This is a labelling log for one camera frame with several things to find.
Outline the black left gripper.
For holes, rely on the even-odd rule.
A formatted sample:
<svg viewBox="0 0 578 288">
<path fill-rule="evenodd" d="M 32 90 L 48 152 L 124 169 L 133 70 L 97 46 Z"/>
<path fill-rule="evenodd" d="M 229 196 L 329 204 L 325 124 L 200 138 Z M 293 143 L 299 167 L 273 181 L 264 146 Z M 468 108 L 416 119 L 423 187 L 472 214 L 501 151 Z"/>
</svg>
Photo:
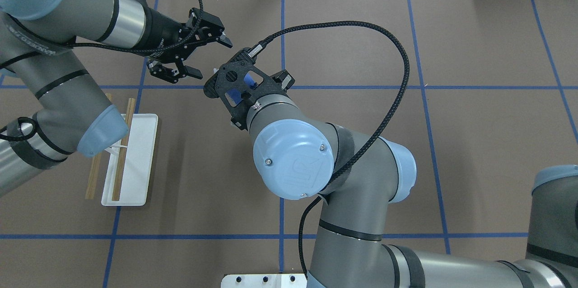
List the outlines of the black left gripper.
<svg viewBox="0 0 578 288">
<path fill-rule="evenodd" d="M 177 83 L 180 79 L 192 77 L 203 79 L 200 70 L 186 66 L 183 61 L 192 52 L 209 43 L 219 43 L 232 48 L 233 43 L 226 37 L 225 27 L 220 18 L 208 12 L 201 13 L 198 8 L 189 10 L 189 19 L 185 23 L 173 20 L 163 13 L 150 9 L 147 13 L 144 47 L 148 57 L 148 70 L 151 76 L 168 83 Z"/>
</svg>

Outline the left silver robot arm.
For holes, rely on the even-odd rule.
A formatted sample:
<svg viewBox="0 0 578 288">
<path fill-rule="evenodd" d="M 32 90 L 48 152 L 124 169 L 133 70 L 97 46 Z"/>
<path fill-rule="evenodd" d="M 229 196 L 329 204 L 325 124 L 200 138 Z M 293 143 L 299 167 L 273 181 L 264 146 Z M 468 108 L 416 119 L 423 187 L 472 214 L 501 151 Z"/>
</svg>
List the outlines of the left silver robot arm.
<svg viewBox="0 0 578 288">
<path fill-rule="evenodd" d="M 1 72 L 42 105 L 1 128 L 1 195 L 75 153 L 97 156 L 129 134 L 118 108 L 74 54 L 93 47 L 146 57 L 150 73 L 176 83 L 200 46 L 232 47 L 220 19 L 192 8 L 180 23 L 147 0 L 1 0 Z"/>
</svg>

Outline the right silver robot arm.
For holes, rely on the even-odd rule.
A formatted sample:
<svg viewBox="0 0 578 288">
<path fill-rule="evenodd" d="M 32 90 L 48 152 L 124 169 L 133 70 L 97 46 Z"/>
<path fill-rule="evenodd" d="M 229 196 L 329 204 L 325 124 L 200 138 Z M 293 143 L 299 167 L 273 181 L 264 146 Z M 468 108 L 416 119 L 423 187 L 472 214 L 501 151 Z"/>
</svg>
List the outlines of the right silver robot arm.
<svg viewBox="0 0 578 288">
<path fill-rule="evenodd" d="M 324 205 L 308 288 L 575 288 L 577 166 L 541 170 L 532 189 L 526 257 L 473 260 L 382 244 L 388 206 L 404 200 L 416 163 L 400 144 L 377 138 L 335 180 L 368 135 L 306 117 L 285 95 L 248 105 L 255 165 L 287 200 L 316 195 Z"/>
</svg>

